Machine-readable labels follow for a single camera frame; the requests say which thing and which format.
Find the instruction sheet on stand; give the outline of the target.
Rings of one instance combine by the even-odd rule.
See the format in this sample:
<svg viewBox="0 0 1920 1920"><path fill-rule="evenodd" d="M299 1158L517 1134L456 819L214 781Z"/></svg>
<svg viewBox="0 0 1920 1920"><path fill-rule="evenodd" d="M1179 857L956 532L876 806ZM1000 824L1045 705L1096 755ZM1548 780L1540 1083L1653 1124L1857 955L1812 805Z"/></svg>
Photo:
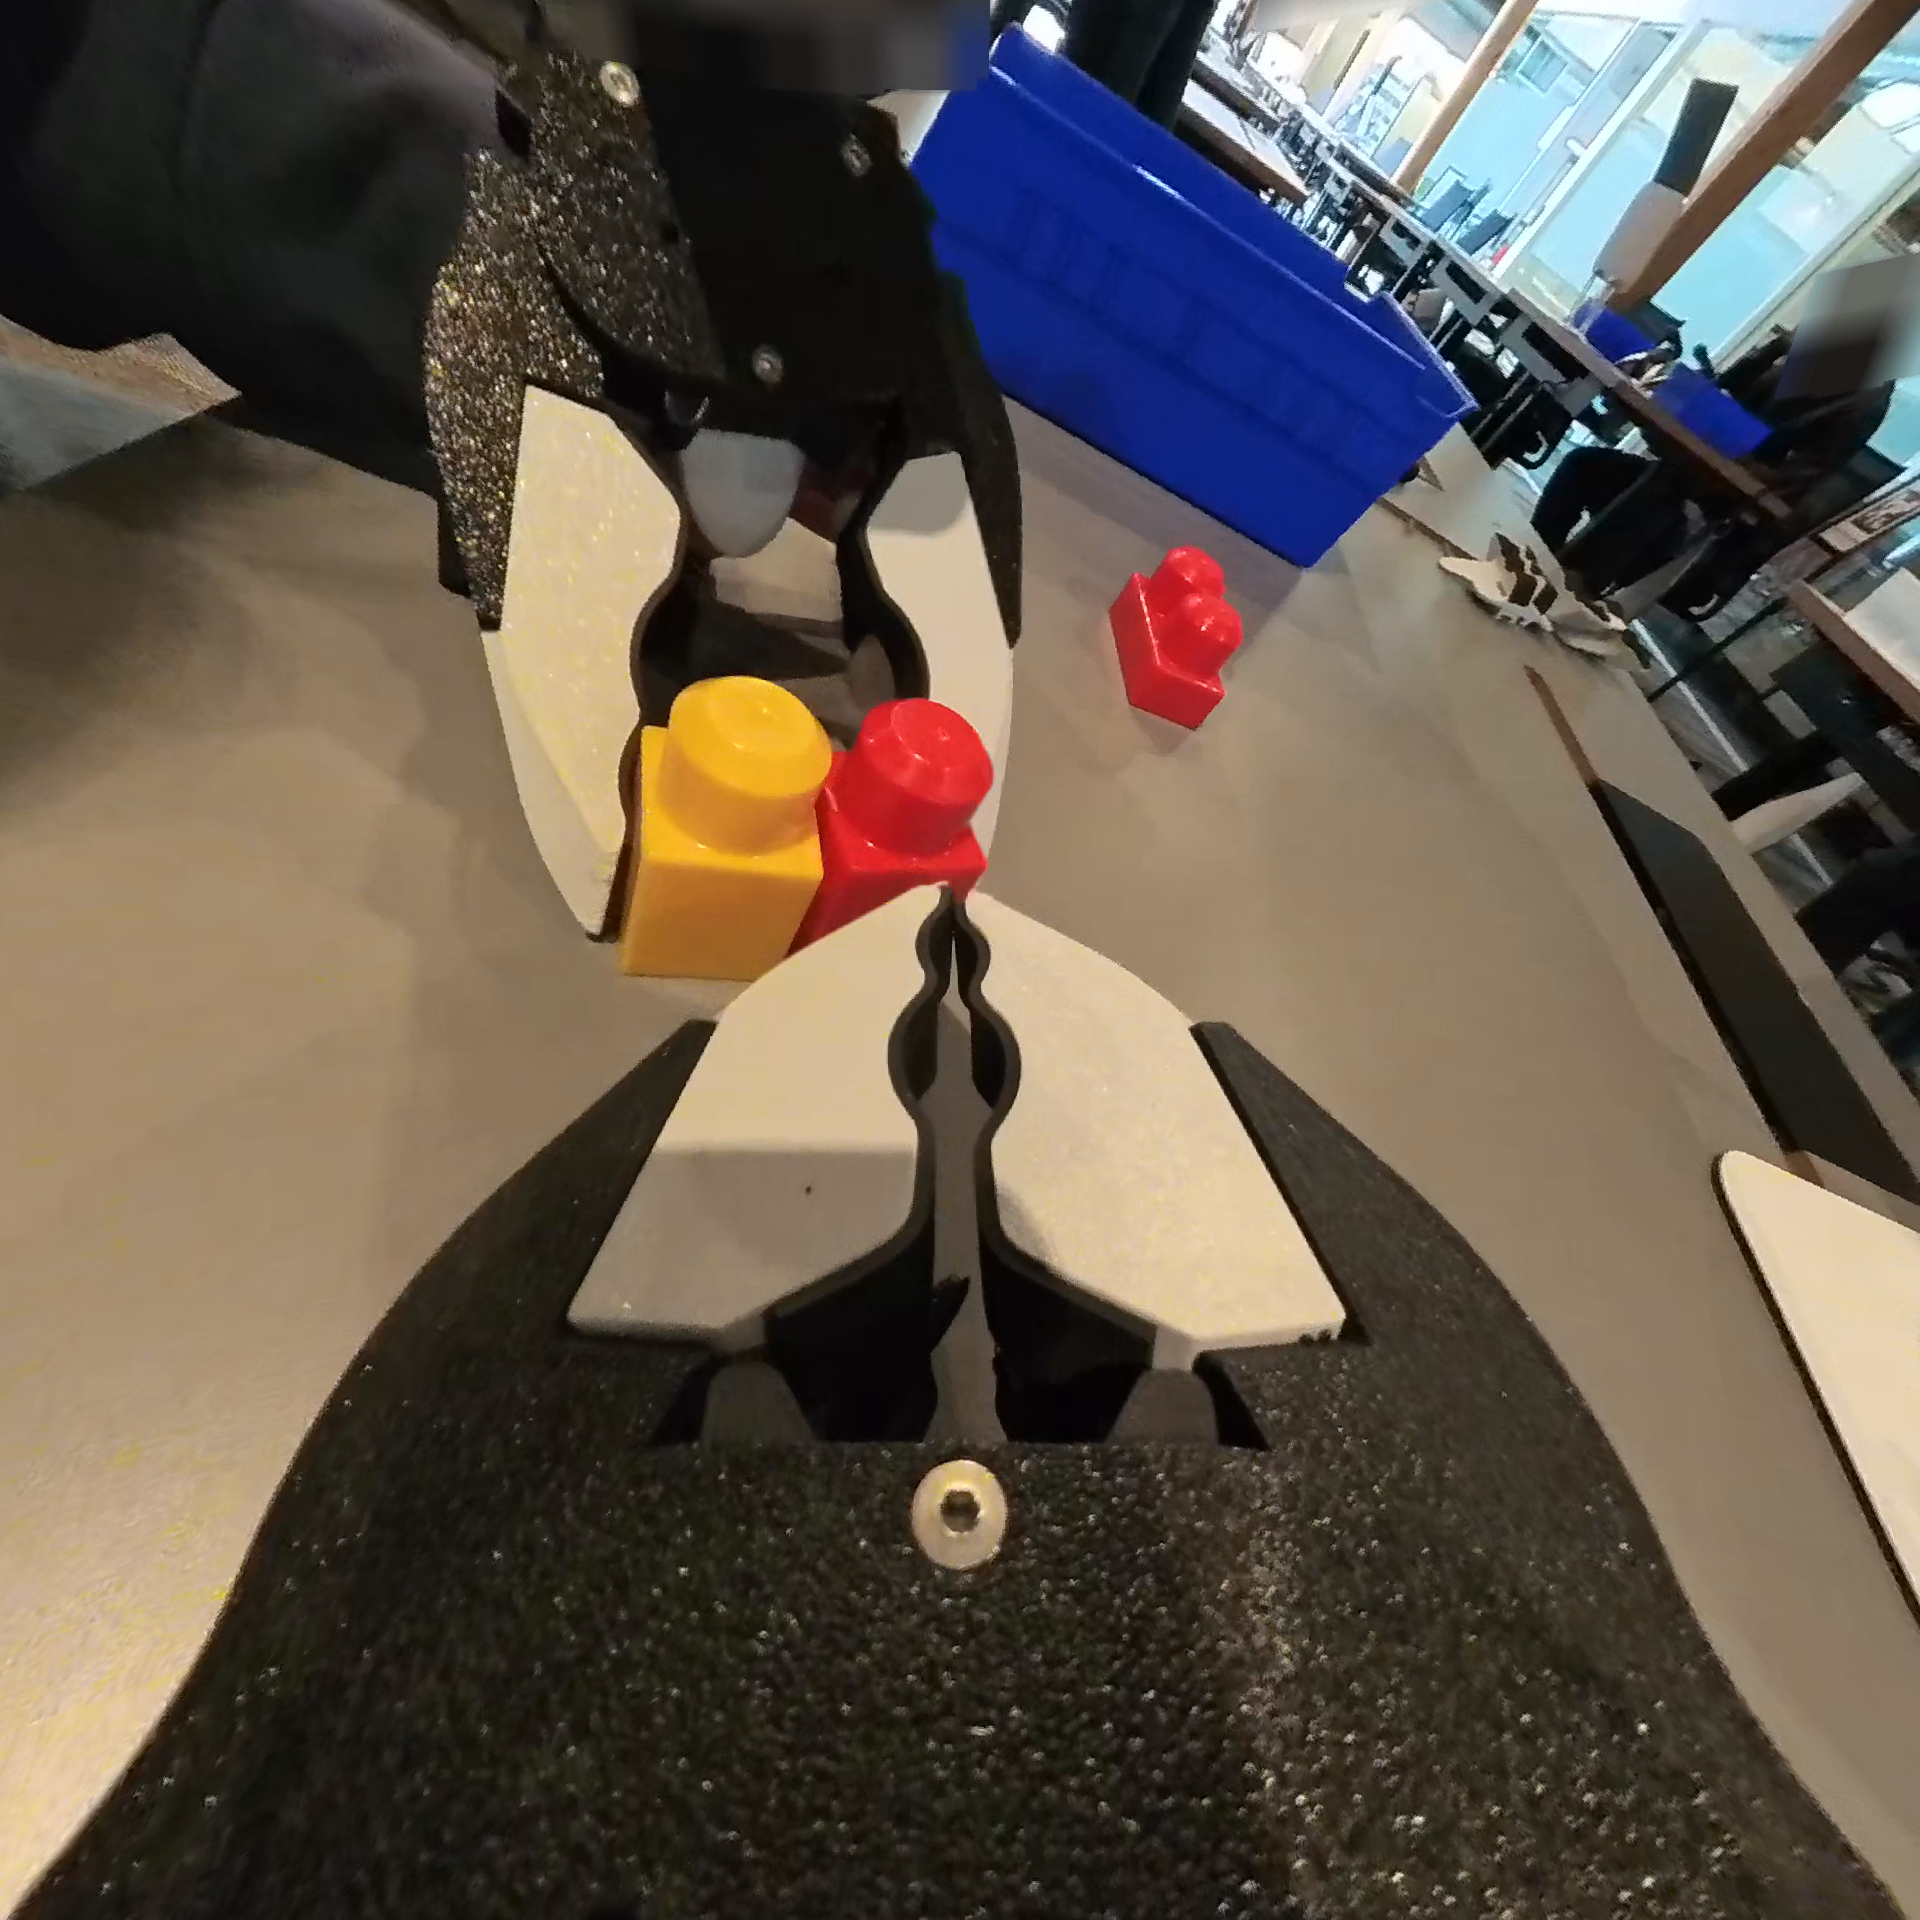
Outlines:
<svg viewBox="0 0 1920 1920"><path fill-rule="evenodd" d="M1918 1604L1918 1233L1739 1150L1718 1202L1888 1565Z"/></svg>

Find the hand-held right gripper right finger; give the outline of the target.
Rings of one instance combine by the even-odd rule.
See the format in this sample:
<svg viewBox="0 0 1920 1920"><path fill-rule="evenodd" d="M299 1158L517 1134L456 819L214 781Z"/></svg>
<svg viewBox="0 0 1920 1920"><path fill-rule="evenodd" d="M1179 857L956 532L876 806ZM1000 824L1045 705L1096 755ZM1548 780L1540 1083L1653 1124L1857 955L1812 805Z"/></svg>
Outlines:
<svg viewBox="0 0 1920 1920"><path fill-rule="evenodd" d="M1001 901L956 920L974 1035L1004 1082L982 1138L982 1253L1190 1369L1337 1338L1349 1315L1202 1052L1133 971Z"/></svg>

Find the red one-stud block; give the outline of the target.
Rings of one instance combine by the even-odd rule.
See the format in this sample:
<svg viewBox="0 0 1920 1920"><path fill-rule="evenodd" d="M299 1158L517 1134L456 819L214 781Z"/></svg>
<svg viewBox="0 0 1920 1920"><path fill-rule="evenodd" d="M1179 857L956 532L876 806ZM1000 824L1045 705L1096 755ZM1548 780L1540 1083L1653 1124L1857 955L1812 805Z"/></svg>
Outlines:
<svg viewBox="0 0 1920 1920"><path fill-rule="evenodd" d="M993 794L993 757L972 723L933 700L867 713L816 797L824 881L788 950L921 886L974 892L988 870L974 819Z"/></svg>

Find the person's left forearm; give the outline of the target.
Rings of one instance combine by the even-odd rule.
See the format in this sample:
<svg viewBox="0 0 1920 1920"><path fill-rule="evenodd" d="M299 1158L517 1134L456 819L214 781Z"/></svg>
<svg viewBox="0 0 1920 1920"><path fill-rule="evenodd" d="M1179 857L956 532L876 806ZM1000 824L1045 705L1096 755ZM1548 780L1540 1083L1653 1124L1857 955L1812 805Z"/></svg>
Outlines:
<svg viewBox="0 0 1920 1920"><path fill-rule="evenodd" d="M425 312L499 136L493 70L405 5L4 5L4 320L172 338L256 425L432 491Z"/></svg>

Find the blue plastic bin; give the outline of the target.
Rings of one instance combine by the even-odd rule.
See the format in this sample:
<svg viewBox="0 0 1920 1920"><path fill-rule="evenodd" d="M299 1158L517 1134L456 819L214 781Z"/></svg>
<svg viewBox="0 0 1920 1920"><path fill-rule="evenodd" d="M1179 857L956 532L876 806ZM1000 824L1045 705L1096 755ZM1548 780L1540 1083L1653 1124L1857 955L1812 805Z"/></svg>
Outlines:
<svg viewBox="0 0 1920 1920"><path fill-rule="evenodd" d="M1021 30L913 172L1004 395L1299 566L1475 406L1401 304Z"/></svg>

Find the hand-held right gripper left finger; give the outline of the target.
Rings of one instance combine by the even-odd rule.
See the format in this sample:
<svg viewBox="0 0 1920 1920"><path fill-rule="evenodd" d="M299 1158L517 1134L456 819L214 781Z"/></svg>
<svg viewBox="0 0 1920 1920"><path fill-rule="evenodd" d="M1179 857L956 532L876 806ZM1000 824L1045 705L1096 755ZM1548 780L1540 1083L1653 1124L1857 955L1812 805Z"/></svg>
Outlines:
<svg viewBox="0 0 1920 1920"><path fill-rule="evenodd" d="M753 1347L931 1205L928 1094L953 896L923 885L742 987L714 1021L568 1318Z"/></svg>

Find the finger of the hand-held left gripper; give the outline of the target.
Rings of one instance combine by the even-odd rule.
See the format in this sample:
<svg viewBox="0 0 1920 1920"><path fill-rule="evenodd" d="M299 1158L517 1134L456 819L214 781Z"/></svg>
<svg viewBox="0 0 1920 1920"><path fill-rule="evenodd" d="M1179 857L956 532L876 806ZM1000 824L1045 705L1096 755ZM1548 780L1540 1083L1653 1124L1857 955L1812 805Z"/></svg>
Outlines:
<svg viewBox="0 0 1920 1920"><path fill-rule="evenodd" d="M605 932L641 725L634 640L683 561L683 508L620 421L528 389L485 660L518 809L568 912Z"/></svg>
<svg viewBox="0 0 1920 1920"><path fill-rule="evenodd" d="M906 462L840 539L840 593L853 643L870 643L898 700L960 713L993 758L972 830L995 851L1016 726L1016 645L956 450Z"/></svg>

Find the black mat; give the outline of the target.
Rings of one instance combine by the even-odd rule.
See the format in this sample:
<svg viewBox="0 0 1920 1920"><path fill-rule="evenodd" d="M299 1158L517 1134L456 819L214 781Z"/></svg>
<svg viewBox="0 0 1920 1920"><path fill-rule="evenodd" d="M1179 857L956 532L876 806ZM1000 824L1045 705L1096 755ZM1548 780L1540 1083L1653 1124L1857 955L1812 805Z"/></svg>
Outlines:
<svg viewBox="0 0 1920 1920"><path fill-rule="evenodd" d="M1777 1142L1916 1202L1914 1163L1715 854L1614 785L1588 794Z"/></svg>

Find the small blue bin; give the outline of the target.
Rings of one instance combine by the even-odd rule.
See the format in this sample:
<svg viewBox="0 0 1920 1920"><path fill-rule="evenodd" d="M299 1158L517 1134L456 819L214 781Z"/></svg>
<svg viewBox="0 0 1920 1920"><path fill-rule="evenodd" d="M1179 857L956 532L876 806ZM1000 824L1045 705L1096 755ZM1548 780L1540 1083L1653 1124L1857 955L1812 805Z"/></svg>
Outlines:
<svg viewBox="0 0 1920 1920"><path fill-rule="evenodd" d="M1718 454L1744 459L1766 442L1765 418L1748 411L1712 376L1666 358L1666 344L1654 344L1636 323L1598 302L1584 302L1576 308L1573 328L1648 397L1659 416Z"/></svg>

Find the yellow one-stud block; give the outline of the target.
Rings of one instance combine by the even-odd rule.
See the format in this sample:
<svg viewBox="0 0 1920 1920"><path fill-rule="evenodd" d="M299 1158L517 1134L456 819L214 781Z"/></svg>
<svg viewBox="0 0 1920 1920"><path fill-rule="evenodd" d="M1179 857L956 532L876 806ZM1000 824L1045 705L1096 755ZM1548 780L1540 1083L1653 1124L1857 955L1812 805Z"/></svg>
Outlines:
<svg viewBox="0 0 1920 1920"><path fill-rule="evenodd" d="M832 744L768 680L704 680L641 731L625 977L754 980L781 963L825 875L816 803Z"/></svg>

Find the red two-stud block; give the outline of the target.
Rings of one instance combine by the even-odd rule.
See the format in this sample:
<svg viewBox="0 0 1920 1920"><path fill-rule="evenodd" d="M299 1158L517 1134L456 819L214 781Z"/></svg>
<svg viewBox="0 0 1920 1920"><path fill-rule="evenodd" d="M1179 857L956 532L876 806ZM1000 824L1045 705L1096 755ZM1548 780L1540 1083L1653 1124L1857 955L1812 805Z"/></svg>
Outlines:
<svg viewBox="0 0 1920 1920"><path fill-rule="evenodd" d="M1205 549L1177 545L1152 571L1126 578L1109 625L1129 706L1201 730L1226 698L1222 668L1243 643L1222 566Z"/></svg>

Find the pile of black white parts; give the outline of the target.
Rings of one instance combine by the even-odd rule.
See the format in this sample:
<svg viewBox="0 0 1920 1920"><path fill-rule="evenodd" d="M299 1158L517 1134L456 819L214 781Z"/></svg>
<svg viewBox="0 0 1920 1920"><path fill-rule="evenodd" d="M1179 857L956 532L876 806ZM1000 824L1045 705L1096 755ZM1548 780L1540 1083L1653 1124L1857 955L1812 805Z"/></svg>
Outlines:
<svg viewBox="0 0 1920 1920"><path fill-rule="evenodd" d="M1509 627L1560 640L1604 665L1635 670L1646 662L1614 603L1577 589L1555 561L1523 539L1496 532L1482 556L1446 556L1438 569Z"/></svg>

